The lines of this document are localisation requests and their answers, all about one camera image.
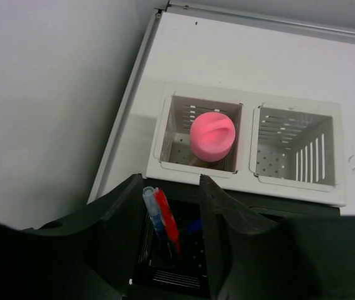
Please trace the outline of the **pink eraser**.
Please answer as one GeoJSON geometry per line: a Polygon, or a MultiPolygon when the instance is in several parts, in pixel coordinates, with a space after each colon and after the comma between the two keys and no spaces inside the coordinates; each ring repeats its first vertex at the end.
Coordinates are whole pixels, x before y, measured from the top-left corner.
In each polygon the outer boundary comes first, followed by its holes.
{"type": "Polygon", "coordinates": [[[227,115],[206,112],[192,123],[189,138],[192,153],[202,161],[213,163],[228,155],[236,138],[236,128],[227,115]]]}

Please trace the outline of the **red gel pen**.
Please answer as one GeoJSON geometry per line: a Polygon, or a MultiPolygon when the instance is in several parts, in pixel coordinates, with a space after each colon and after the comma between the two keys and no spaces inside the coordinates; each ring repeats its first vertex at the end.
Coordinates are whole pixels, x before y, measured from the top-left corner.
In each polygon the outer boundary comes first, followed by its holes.
{"type": "Polygon", "coordinates": [[[179,240],[179,230],[174,220],[173,213],[169,206],[167,197],[163,190],[157,188],[155,198],[161,210],[161,216],[169,240],[172,242],[178,256],[182,256],[181,245],[179,240]]]}

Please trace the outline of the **blue pen with white end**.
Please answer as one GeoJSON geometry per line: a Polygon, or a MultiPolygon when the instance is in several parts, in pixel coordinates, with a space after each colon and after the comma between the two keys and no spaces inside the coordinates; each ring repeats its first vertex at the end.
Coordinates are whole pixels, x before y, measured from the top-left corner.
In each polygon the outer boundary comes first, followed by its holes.
{"type": "Polygon", "coordinates": [[[142,198],[147,208],[156,236],[161,242],[167,241],[168,237],[164,228],[161,210],[155,198],[156,188],[147,186],[142,190],[142,198]]]}

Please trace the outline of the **blue gel pen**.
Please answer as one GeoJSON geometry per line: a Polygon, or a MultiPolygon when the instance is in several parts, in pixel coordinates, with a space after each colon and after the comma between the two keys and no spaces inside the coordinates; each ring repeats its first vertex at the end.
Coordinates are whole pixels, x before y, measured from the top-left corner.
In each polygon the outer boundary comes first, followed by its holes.
{"type": "Polygon", "coordinates": [[[194,234],[203,230],[203,223],[201,219],[197,219],[180,230],[182,234],[194,234]]]}

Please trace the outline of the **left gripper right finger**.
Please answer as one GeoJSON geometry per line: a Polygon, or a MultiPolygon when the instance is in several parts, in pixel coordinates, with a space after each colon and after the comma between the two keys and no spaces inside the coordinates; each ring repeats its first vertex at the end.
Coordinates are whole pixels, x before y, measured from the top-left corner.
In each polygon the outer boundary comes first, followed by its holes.
{"type": "Polygon", "coordinates": [[[201,176],[212,299],[355,299],[355,216],[275,222],[201,176]]]}

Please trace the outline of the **white slatted organizer bin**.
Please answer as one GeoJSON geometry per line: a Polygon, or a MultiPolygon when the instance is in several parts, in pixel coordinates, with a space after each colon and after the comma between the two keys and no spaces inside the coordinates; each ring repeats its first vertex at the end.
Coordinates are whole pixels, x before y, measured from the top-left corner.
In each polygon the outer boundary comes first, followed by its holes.
{"type": "Polygon", "coordinates": [[[200,175],[228,190],[343,207],[341,106],[168,82],[146,176],[198,184],[200,175]],[[236,129],[229,153],[218,162],[201,161],[190,148],[193,122],[210,112],[227,116],[236,129]]]}

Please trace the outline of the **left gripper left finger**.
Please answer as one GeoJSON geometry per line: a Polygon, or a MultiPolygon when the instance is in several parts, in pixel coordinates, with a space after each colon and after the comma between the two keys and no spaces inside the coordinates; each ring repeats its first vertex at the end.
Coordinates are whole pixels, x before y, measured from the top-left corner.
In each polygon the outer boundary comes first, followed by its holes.
{"type": "Polygon", "coordinates": [[[143,178],[39,229],[0,224],[0,299],[124,299],[143,218],[143,178]]]}

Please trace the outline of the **black slatted organizer bin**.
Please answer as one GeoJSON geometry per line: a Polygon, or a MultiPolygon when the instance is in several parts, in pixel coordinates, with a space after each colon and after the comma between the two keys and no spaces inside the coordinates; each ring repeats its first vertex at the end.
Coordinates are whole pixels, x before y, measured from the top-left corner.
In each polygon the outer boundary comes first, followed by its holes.
{"type": "Polygon", "coordinates": [[[292,299],[296,285],[281,277],[284,265],[272,269],[274,255],[259,263],[226,253],[227,270],[216,271],[217,259],[206,257],[198,197],[169,197],[179,229],[179,248],[159,239],[146,218],[142,225],[128,299],[292,299]]]}

